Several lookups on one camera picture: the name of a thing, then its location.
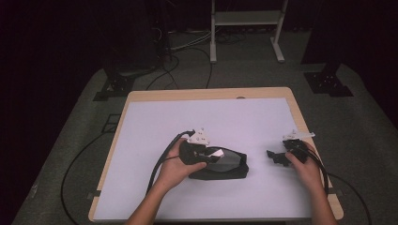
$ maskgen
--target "floor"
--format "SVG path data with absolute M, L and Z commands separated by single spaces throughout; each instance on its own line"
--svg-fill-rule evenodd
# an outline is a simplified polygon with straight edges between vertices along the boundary
M 209 64 L 206 54 L 208 43 L 196 45 L 199 50 L 176 52 L 174 56 L 178 60 L 173 58 L 164 63 L 167 70 L 176 66 L 170 72 L 175 82 L 168 74 L 161 76 L 164 70 L 158 69 L 137 78 L 133 90 L 201 89 L 207 87 L 207 82 L 207 88 L 289 87 L 309 130 L 316 134 L 314 142 L 327 170 L 357 189 L 374 224 L 394 224 L 398 220 L 395 201 L 398 198 L 398 131 L 369 95 L 360 76 L 345 65 L 340 66 L 337 76 L 349 87 L 353 97 L 313 94 L 303 73 L 320 71 L 324 65 L 300 64 L 310 32 L 281 33 L 283 64 L 277 62 L 273 53 L 269 43 L 271 35 L 266 32 L 231 37 L 242 40 L 218 44 L 218 62 L 214 65 Z M 173 34 L 172 44 L 179 46 L 196 38 L 198 36 L 192 34 Z M 77 224 L 91 224 L 88 210 L 113 133 L 96 138 L 108 116 L 121 113 L 126 100 L 110 97 L 106 101 L 93 101 L 105 81 L 102 69 L 93 74 L 13 224 L 73 224 L 60 198 L 64 174 L 72 161 L 63 186 L 65 204 Z M 365 211 L 355 193 L 345 183 L 330 179 L 344 209 L 344 218 L 339 224 L 367 224 Z M 310 223 L 309 220 L 286 222 Z

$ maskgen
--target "wooden table edge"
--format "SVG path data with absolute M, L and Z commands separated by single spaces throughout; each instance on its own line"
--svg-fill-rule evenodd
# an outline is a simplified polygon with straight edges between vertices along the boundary
M 126 104 L 123 108 L 119 124 L 122 124 L 126 115 L 129 103 L 133 101 L 171 101 L 171 100 L 205 100 L 205 99 L 234 99 L 234 98 L 285 98 L 292 113 L 293 120 L 299 131 L 309 132 L 305 124 L 304 117 L 301 114 L 299 105 L 288 87 L 251 87 L 251 88 L 218 88 L 218 89 L 187 89 L 187 90 L 161 90 L 161 91 L 132 91 L 129 93 Z M 106 173 L 111 164 L 112 155 L 115 151 L 117 137 L 119 136 L 121 126 L 117 126 L 114 140 L 111 145 L 105 166 L 99 180 L 97 191 L 101 191 L 105 182 Z M 316 146 L 312 138 L 304 140 L 311 144 L 316 150 Z M 94 197 L 91 204 L 88 218 L 94 221 L 94 214 L 100 197 Z M 342 219 L 344 211 L 336 194 L 330 194 L 328 200 L 336 219 Z

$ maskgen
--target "white plastic part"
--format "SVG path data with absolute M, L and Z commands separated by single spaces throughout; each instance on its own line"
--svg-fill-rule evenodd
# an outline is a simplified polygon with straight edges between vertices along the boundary
M 303 138 L 312 138 L 315 137 L 315 134 L 312 133 L 307 133 L 307 132 L 301 132 L 293 129 L 293 131 L 290 134 L 283 135 L 283 140 L 295 140 L 295 139 L 303 139 Z
M 188 143 L 194 143 L 194 144 L 202 144 L 202 145 L 209 145 L 210 140 L 205 134 L 205 131 L 203 128 L 195 130 L 195 133 L 189 137 L 187 140 Z
M 219 157 L 219 158 L 223 158 L 224 157 L 224 153 L 223 151 L 220 149 L 217 152 L 214 152 L 211 155 L 208 155 L 209 157 Z

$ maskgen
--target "hand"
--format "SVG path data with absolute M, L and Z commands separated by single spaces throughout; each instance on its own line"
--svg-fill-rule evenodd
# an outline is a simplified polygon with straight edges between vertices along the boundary
M 162 188 L 166 192 L 174 188 L 189 174 L 205 168 L 206 163 L 200 162 L 193 165 L 185 165 L 178 157 L 179 146 L 185 139 L 179 139 L 172 147 L 164 162 L 161 164 L 161 171 L 154 186 Z
M 310 144 L 306 142 L 304 143 L 311 151 L 314 152 L 314 148 Z M 289 152 L 286 153 L 286 157 L 293 163 L 301 182 L 307 187 L 307 189 L 314 191 L 318 188 L 323 188 L 319 167 L 312 158 L 308 157 L 305 163 L 302 163 Z

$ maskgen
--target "black curtain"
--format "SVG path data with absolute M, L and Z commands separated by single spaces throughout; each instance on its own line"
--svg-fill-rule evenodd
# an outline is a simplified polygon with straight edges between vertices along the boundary
M 388 0 L 324 0 L 303 64 L 343 63 L 398 128 L 398 3 Z
M 157 60 L 144 0 L 93 2 L 104 5 L 0 2 L 0 224 L 14 219 L 103 55 Z

